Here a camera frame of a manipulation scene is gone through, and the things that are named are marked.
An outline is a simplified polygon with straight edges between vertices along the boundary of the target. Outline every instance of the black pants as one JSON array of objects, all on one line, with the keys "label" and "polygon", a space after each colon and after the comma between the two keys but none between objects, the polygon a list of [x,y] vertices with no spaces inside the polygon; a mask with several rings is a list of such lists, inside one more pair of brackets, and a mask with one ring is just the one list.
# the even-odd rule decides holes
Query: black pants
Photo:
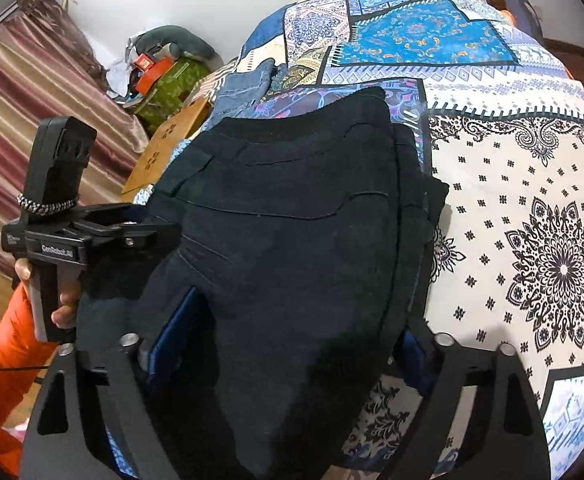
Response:
[{"label": "black pants", "polygon": [[181,225],[179,247],[103,262],[87,287],[83,348],[142,334],[191,286],[207,298],[159,410],[193,480],[320,478],[391,352],[432,226],[411,131],[383,96],[221,121],[147,205]]}]

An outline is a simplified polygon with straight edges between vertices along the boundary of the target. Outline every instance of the bed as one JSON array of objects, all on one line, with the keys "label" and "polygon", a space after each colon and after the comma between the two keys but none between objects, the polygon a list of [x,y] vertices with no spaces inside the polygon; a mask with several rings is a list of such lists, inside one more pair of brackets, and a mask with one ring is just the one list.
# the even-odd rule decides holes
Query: bed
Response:
[{"label": "bed", "polygon": [[[365,86],[385,89],[423,171],[450,184],[425,318],[466,346],[517,348],[560,478],[584,448],[583,86],[478,0],[304,0],[265,18],[191,100],[216,101],[204,135],[222,116],[299,115]],[[454,465],[473,395],[466,387],[437,474]],[[420,401],[379,378],[324,478],[376,478]]]}]

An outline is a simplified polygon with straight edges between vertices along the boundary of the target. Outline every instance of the hand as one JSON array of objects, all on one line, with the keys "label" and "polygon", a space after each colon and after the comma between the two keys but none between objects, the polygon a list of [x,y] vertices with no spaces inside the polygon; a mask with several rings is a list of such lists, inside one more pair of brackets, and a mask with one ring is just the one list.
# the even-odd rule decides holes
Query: hand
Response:
[{"label": "hand", "polygon": [[[25,285],[25,294],[29,300],[29,279],[32,275],[32,265],[20,258],[14,264],[14,270],[20,281]],[[73,282],[60,291],[60,307],[53,311],[52,322],[58,328],[72,328],[76,326],[76,309],[80,298],[80,283]]]}]

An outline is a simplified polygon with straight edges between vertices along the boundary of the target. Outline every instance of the curtain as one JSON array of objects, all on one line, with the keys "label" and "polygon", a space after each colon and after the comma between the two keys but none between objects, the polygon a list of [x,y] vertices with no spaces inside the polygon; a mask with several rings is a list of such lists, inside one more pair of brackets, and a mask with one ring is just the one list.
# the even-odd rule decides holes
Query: curtain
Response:
[{"label": "curtain", "polygon": [[[74,116],[98,131],[81,203],[118,201],[147,135],[104,91],[104,71],[56,0],[20,0],[0,24],[0,229],[19,215],[32,142],[44,118]],[[0,272],[12,259],[0,249]]]}]

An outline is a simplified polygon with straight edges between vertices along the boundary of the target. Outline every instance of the orange jacket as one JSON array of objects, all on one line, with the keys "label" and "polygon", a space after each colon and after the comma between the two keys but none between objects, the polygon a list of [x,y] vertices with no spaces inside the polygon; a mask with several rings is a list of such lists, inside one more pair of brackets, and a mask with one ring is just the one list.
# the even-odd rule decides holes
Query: orange jacket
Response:
[{"label": "orange jacket", "polygon": [[[23,285],[14,291],[0,322],[0,368],[40,366],[49,359],[55,344],[34,337],[34,319]],[[0,466],[18,476],[21,443],[1,428],[9,413],[23,400],[38,371],[0,372]]]}]

